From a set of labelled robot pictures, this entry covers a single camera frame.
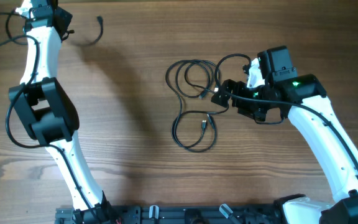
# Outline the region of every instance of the wooden surface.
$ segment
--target wooden surface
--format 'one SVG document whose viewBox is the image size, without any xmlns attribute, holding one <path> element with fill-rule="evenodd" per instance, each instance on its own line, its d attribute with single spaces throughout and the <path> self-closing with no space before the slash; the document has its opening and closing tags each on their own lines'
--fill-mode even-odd
<svg viewBox="0 0 358 224">
<path fill-rule="evenodd" d="M 10 4 L 0 4 L 8 11 Z M 305 193 L 332 200 L 329 185 L 300 133 L 286 121 L 256 125 L 231 108 L 215 116 L 218 142 L 192 154 L 172 140 L 178 100 L 165 71 L 181 59 L 217 62 L 227 54 L 287 45 L 300 75 L 315 74 L 358 147 L 358 1 L 211 1 L 69 3 L 75 34 L 63 43 L 58 79 L 80 115 L 86 160 L 114 205 L 220 205 L 271 202 Z M 94 47 L 79 48 L 98 34 Z M 19 34 L 21 21 L 12 23 Z M 0 18 L 0 41 L 4 18 Z M 0 48 L 0 223 L 51 223 L 55 209 L 70 207 L 70 193 L 44 149 L 15 147 L 6 136 L 7 90 L 17 85 L 27 47 Z M 224 79 L 244 80 L 240 59 L 222 66 Z M 204 83 L 201 70 L 190 73 Z M 185 88 L 195 93 L 192 88 Z M 185 99 L 186 110 L 221 110 L 210 95 Z M 196 141 L 204 116 L 190 115 L 178 128 Z M 15 137 L 29 140 L 17 115 Z M 211 141 L 211 131 L 203 145 Z"/>
</svg>

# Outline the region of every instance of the wood grain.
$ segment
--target wood grain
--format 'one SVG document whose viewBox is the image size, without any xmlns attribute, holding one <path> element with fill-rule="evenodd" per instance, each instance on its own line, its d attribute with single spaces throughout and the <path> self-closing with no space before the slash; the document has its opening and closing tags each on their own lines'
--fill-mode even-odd
<svg viewBox="0 0 358 224">
<path fill-rule="evenodd" d="M 11 2 L 0 1 L 0 11 Z M 58 79 L 80 115 L 80 143 L 92 174 L 115 205 L 219 205 L 271 202 L 305 193 L 331 200 L 317 160 L 286 121 L 260 126 L 236 113 L 215 116 L 218 142 L 191 154 L 170 136 L 178 100 L 165 71 L 181 59 L 217 62 L 227 54 L 287 45 L 299 74 L 324 85 L 342 125 L 358 147 L 358 1 L 210 1 L 69 3 L 75 34 L 63 43 Z M 87 48 L 104 18 L 101 41 Z M 0 41 L 6 39 L 0 18 Z M 12 22 L 20 34 L 22 23 Z M 7 90 L 24 71 L 27 48 L 0 48 L 0 223 L 51 223 L 55 209 L 71 206 L 70 193 L 44 149 L 15 147 L 6 136 Z M 224 79 L 243 80 L 240 59 L 222 66 Z M 204 83 L 201 70 L 190 78 Z M 184 80 L 180 84 L 188 93 Z M 221 110 L 185 99 L 186 110 Z M 178 136 L 196 141 L 203 116 L 189 115 Z M 33 144 L 16 114 L 15 137 Z M 201 146 L 209 144 L 209 131 Z"/>
</svg>

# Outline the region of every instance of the wooden table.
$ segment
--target wooden table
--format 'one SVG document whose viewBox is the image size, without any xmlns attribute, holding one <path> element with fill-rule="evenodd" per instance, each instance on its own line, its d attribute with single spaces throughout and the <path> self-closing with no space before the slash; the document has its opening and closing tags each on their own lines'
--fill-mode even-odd
<svg viewBox="0 0 358 224">
<path fill-rule="evenodd" d="M 12 1 L 0 1 L 9 11 Z M 192 154 L 172 140 L 178 100 L 165 84 L 177 60 L 217 62 L 227 54 L 250 57 L 279 45 L 290 49 L 300 75 L 315 74 L 337 117 L 358 147 L 358 1 L 159 1 L 68 3 L 75 34 L 63 43 L 58 79 L 80 115 L 80 142 L 92 174 L 114 205 L 220 205 L 265 203 L 305 193 L 332 200 L 329 185 L 301 134 L 289 121 L 261 126 L 235 108 L 215 116 L 218 142 Z M 93 47 L 104 18 L 104 35 Z M 5 40 L 0 18 L 0 41 Z M 12 30 L 20 34 L 22 21 Z M 70 193 L 45 149 L 13 145 L 4 129 L 7 90 L 19 83 L 27 47 L 0 48 L 0 223 L 51 223 L 55 209 L 72 205 Z M 222 66 L 223 79 L 245 80 L 241 59 Z M 204 74 L 190 72 L 195 83 Z M 183 77 L 180 85 L 188 93 Z M 185 99 L 186 110 L 221 110 Z M 202 115 L 189 115 L 179 138 L 193 143 Z M 17 115 L 12 131 L 29 140 Z M 211 141 L 211 130 L 202 146 Z"/>
</svg>

